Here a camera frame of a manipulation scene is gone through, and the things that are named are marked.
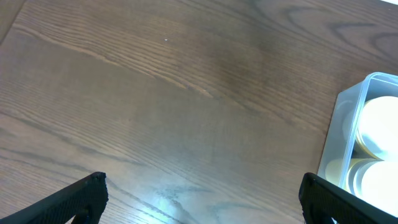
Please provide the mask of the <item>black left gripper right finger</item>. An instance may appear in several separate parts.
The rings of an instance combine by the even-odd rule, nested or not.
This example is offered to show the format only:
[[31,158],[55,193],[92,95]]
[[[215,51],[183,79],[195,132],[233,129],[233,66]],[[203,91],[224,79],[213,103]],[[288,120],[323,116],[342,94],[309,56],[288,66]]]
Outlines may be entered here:
[[306,224],[397,224],[397,218],[314,173],[304,174],[298,193]]

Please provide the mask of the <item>white plastic bowl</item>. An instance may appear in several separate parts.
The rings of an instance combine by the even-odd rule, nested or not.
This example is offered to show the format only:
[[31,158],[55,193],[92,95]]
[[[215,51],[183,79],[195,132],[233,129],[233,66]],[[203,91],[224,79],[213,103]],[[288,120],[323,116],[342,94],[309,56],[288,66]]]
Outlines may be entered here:
[[397,97],[365,102],[354,131],[354,158],[397,161]]

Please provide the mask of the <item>white plastic cup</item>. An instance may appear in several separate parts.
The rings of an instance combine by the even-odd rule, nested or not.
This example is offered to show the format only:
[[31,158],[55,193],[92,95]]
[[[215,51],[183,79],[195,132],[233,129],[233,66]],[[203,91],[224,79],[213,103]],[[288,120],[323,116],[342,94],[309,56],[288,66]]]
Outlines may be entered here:
[[397,163],[372,161],[358,169],[353,179],[355,196],[397,217]]

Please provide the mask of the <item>yellow plastic cup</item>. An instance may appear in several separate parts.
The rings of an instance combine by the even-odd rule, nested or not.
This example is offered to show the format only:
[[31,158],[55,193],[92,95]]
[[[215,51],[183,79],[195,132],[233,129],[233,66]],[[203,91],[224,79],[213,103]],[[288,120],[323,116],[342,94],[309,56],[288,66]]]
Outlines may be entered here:
[[343,160],[335,159],[329,162],[325,169],[326,180],[338,185],[340,179],[344,178],[343,188],[354,195],[354,176],[355,173],[364,165],[375,162],[374,159],[351,159],[346,174],[341,173]]

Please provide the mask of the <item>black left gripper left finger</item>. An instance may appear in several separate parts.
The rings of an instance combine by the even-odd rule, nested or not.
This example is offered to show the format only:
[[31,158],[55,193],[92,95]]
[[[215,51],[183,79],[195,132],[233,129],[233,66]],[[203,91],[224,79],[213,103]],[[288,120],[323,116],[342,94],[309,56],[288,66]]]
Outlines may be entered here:
[[1,219],[2,224],[98,223],[108,202],[106,174],[94,172]]

